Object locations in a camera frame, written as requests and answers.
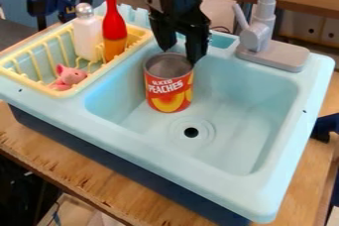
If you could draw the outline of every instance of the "yellow dish rack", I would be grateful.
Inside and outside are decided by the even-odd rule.
[[[32,87],[52,97],[66,97],[81,91],[85,86],[102,76],[108,70],[132,55],[148,42],[152,32],[134,25],[127,25],[127,47],[119,56],[109,62],[104,57],[104,46],[96,46],[99,61],[88,61],[77,56],[73,47],[73,25],[65,24],[50,34],[41,36],[37,41],[27,43],[20,49],[0,58],[0,74]],[[49,87],[57,79],[56,65],[84,69],[87,78],[66,91],[57,91]]]

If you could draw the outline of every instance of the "ketchup bottle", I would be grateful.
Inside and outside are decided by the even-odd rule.
[[[106,61],[120,55],[126,47],[126,24],[117,9],[117,0],[106,0],[107,13],[102,23]]]

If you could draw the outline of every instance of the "canned peaches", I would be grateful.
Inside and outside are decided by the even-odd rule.
[[[158,111],[171,113],[187,108],[192,99],[192,65],[184,55],[163,53],[144,64],[146,99]]]

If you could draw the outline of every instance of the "toy sink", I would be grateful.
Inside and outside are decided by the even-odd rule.
[[[237,37],[213,34],[208,55],[194,68],[192,104],[178,113],[157,112],[145,101],[142,64],[161,51],[155,40],[71,96],[51,97],[6,75],[0,75],[0,95],[250,220],[270,222],[316,120],[334,61],[311,54],[302,72],[290,73],[236,58],[238,44]],[[183,53],[183,40],[172,50]]]

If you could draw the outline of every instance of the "faucet handle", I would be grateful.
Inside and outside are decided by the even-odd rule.
[[[248,29],[250,26],[249,26],[248,22],[246,21],[246,17],[244,15],[244,12],[243,12],[243,10],[241,10],[241,7],[239,6],[239,4],[238,3],[233,4],[232,8],[233,8],[234,15],[235,15],[241,29],[243,29],[243,30]]]
[[[265,42],[270,34],[270,27],[261,22],[254,22],[249,25],[240,6],[236,3],[232,7],[235,17],[243,29],[239,36],[241,45],[247,50],[256,53],[265,49]]]

